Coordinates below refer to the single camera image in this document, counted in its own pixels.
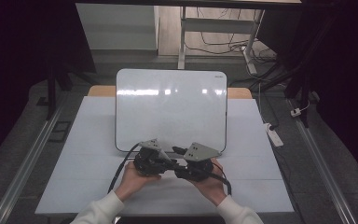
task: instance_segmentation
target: person's right hand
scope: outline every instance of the person's right hand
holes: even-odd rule
[[[217,161],[216,158],[211,158],[211,161],[223,170],[222,165]],[[222,171],[215,165],[213,166],[212,172],[216,175],[222,176]],[[188,181],[196,186],[201,194],[209,201],[211,201],[211,203],[213,203],[215,206],[219,205],[227,197],[223,188],[223,183],[220,180],[208,177],[207,179],[204,179],[200,182],[191,180]]]

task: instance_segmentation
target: gray floor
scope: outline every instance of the gray floor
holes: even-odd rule
[[[115,75],[121,68],[175,69],[177,58],[150,55],[135,57],[125,54],[118,57],[105,52],[95,53],[94,60],[98,76],[91,76],[103,84],[115,84]],[[257,68],[262,73],[270,66],[271,64],[260,64]],[[229,83],[249,78],[242,58],[188,58],[186,69],[223,71],[227,74]],[[82,97],[87,95],[90,88],[90,84],[78,77],[71,76],[71,79],[75,86],[69,92],[69,103],[65,105],[59,122],[71,123],[74,121]],[[248,87],[252,82],[253,80],[238,82],[233,86]],[[302,223],[300,214],[306,223],[342,223],[324,182],[310,158],[310,153],[299,133],[296,121],[290,116],[289,105],[282,95],[283,86],[284,83],[266,94],[261,94],[260,106],[263,118],[267,122],[275,124],[278,122],[277,119],[279,120],[280,126],[277,128],[277,133],[283,140],[284,147],[273,150],[282,167],[282,173],[287,179],[286,184],[292,196],[293,205],[295,209],[299,209],[299,212],[260,214],[260,216],[265,223]],[[37,106],[36,103],[39,97],[46,95],[46,82],[31,88],[28,105],[0,147],[0,199],[44,123],[47,108]],[[254,92],[253,96],[258,101],[257,92]],[[321,120],[315,106],[315,104],[311,104],[309,108],[310,130],[358,220],[358,164],[336,135]],[[50,136],[49,140],[56,141],[48,141],[44,147],[8,223],[19,223],[19,221],[21,223],[62,223],[65,219],[65,217],[48,219],[34,214],[63,147],[63,142],[57,142],[57,140],[64,137],[62,133],[53,133]]]

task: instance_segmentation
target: white tabletop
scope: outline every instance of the white tabletop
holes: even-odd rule
[[[125,156],[115,147],[115,100],[84,98],[37,214],[78,213],[106,195]],[[227,147],[218,160],[237,203],[256,212],[294,211],[255,100],[227,101]],[[216,214],[209,201],[173,172],[166,172],[159,182],[146,186],[125,204],[120,216]]]

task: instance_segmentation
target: whiteboard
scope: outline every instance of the whiteboard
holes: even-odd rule
[[[122,69],[117,73],[116,147],[158,139],[165,151],[193,142],[226,147],[227,77],[215,71]]]

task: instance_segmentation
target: dark wall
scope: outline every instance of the dark wall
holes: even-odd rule
[[[95,72],[75,4],[0,3],[0,145],[53,60]]]
[[[358,161],[358,1],[349,1],[312,61],[324,121]]]

